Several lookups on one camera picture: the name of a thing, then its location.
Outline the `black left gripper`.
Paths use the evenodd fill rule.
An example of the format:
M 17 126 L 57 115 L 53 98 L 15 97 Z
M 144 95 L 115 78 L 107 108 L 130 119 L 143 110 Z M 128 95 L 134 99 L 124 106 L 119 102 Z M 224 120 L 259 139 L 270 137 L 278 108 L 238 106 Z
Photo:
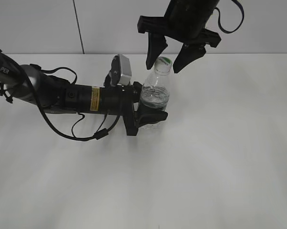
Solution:
M 140 104 L 135 111 L 134 104 L 139 102 L 141 89 L 142 84 L 139 82 L 127 86 L 101 88 L 99 112 L 116 116 L 108 131 L 116 126 L 120 117 L 123 118 L 127 136 L 136 136 L 139 127 L 154 125 L 167 119 L 168 113 L 165 111 L 165 106 L 151 108 Z

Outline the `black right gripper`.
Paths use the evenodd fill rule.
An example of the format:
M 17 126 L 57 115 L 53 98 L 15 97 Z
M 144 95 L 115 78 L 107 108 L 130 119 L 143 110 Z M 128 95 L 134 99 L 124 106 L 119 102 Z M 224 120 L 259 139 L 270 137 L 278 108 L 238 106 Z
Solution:
M 217 47 L 221 42 L 219 34 L 205 26 L 218 3 L 217 0 L 172 0 L 164 16 L 140 16 L 138 32 L 148 33 L 147 70 L 167 48 L 166 37 L 184 43 L 174 61 L 174 73 L 202 58 L 206 54 L 204 44 Z

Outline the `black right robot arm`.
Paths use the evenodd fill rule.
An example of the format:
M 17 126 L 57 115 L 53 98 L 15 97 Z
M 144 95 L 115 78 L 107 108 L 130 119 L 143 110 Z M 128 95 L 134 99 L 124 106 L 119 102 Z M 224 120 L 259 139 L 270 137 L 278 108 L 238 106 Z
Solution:
M 205 28 L 217 4 L 216 0 L 172 0 L 164 16 L 140 16 L 138 32 L 148 33 L 146 68 L 150 70 L 167 48 L 167 37 L 182 43 L 173 63 L 174 73 L 179 73 L 193 61 L 202 58 L 206 53 L 206 45 L 217 47 L 221 41 L 219 34 Z

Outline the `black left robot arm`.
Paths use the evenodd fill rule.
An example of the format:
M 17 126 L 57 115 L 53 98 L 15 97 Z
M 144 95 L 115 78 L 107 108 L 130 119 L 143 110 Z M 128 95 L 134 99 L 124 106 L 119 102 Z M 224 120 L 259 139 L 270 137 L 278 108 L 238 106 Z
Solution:
M 36 64 L 20 65 L 0 49 L 0 95 L 8 103 L 20 99 L 36 105 L 48 124 L 48 114 L 113 115 L 116 122 L 123 119 L 128 136 L 135 136 L 140 127 L 166 120 L 162 108 L 141 102 L 143 86 L 131 76 L 130 61 L 121 54 L 113 57 L 103 86 L 93 87 L 56 77 L 55 70 Z

